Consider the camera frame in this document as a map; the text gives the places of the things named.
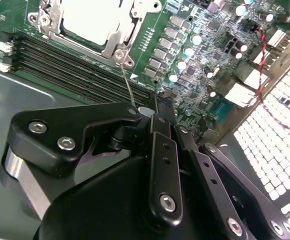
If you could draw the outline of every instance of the cpu socket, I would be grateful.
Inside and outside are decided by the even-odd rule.
[[[129,52],[159,0],[40,0],[27,19],[44,38],[112,67],[133,68]]]

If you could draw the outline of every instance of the motherboard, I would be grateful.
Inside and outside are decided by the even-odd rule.
[[[289,12],[286,0],[0,0],[0,71],[93,104],[129,101],[123,67],[138,107],[171,98],[198,139],[253,104],[260,64],[265,84],[290,44]]]

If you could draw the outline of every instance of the cable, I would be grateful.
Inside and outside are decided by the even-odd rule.
[[[275,122],[277,122],[279,125],[281,125],[285,130],[289,130],[290,131],[290,127],[288,125],[282,123],[279,119],[277,119],[264,103],[264,98],[263,98],[263,94],[262,94],[262,90],[263,90],[262,75],[263,75],[264,65],[265,65],[265,61],[266,61],[265,56],[266,56],[267,44],[266,44],[266,33],[263,31],[261,26],[258,26],[258,32],[260,33],[260,41],[262,43],[262,48],[261,48],[262,57],[261,57],[261,61],[260,61],[260,64],[259,64],[259,85],[258,85],[258,90],[257,90],[257,93],[256,93],[255,97],[256,98],[259,97],[259,100],[260,100],[260,103],[261,103],[262,107],[275,120]]]
[[[123,74],[123,77],[124,77],[125,82],[126,82],[126,85],[127,85],[127,89],[128,89],[129,96],[130,96],[130,102],[131,102],[131,104],[136,108],[134,95],[133,95],[133,92],[132,92],[132,89],[131,89],[131,86],[130,86],[129,80],[128,80],[127,77],[126,77],[125,69],[124,69],[124,67],[123,67],[123,63],[120,65],[120,69],[121,69],[121,73]]]

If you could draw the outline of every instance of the red and black wire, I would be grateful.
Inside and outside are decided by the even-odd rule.
[[[290,127],[288,125],[282,123],[278,118],[276,118],[264,103],[264,98],[263,98],[263,94],[262,94],[262,91],[263,91],[262,75],[264,73],[264,65],[265,65],[265,61],[266,61],[267,44],[266,44],[266,33],[263,31],[261,26],[258,26],[258,32],[260,33],[260,41],[262,43],[262,48],[261,48],[262,57],[261,57],[261,61],[259,64],[259,86],[258,86],[257,93],[256,93],[255,97],[259,98],[261,106],[275,120],[275,122],[277,122],[279,125],[281,125],[285,130],[290,131]]]

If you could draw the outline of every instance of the white connector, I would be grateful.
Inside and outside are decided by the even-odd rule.
[[[13,51],[13,44],[10,42],[0,41],[0,50],[6,54],[10,54]]]
[[[3,73],[8,73],[11,70],[12,65],[0,62],[0,71]]]

